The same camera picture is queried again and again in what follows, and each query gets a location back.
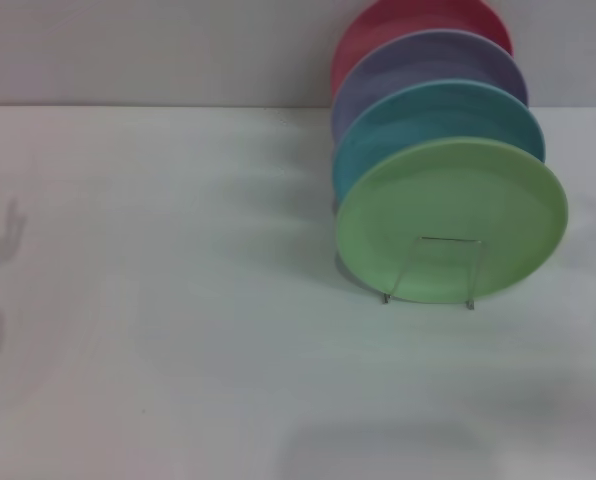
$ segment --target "plate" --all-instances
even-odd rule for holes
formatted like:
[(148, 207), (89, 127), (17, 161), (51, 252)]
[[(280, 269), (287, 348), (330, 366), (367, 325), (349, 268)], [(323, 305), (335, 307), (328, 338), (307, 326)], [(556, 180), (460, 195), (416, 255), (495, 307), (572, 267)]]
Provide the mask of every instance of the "plate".
[(335, 141), (340, 141), (363, 111), (386, 96), (419, 83), (451, 78), (493, 85), (527, 104), (522, 73), (501, 47), (462, 30), (428, 30), (377, 48), (351, 70), (334, 100)]
[(557, 178), (527, 152), (449, 138), (403, 150), (363, 176), (338, 212), (337, 243), (347, 268), (376, 290), (458, 303), (470, 278), (476, 298), (539, 268), (562, 239), (567, 215)]
[(408, 33), (434, 28), (477, 33), (513, 53), (502, 20), (481, 0), (378, 0), (338, 43), (331, 66), (332, 92), (336, 94), (349, 71), (372, 50)]
[(463, 136), (498, 140), (545, 158), (540, 125), (515, 97), (479, 82), (428, 82), (386, 97), (349, 128), (334, 153), (336, 197), (343, 200), (368, 170), (403, 148)]

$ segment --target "white surface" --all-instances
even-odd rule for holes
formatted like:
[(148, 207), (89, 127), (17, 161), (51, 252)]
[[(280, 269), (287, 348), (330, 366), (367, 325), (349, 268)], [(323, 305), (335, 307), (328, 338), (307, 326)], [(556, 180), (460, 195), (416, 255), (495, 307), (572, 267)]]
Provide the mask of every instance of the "white surface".
[[(539, 106), (596, 106), (596, 0), (490, 0)], [(0, 0), (0, 103), (324, 106), (370, 0)]]
[(0, 108), (0, 480), (596, 480), (596, 110), (475, 312), (336, 270), (327, 114)]

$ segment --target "white wall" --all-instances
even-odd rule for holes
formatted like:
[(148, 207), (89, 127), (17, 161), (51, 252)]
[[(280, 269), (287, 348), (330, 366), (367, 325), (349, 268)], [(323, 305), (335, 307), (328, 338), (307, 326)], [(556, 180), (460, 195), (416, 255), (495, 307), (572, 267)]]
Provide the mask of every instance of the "white wall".
[[(596, 105), (596, 0), (490, 0), (534, 105)], [(368, 0), (0, 0), (0, 103), (326, 105)]]

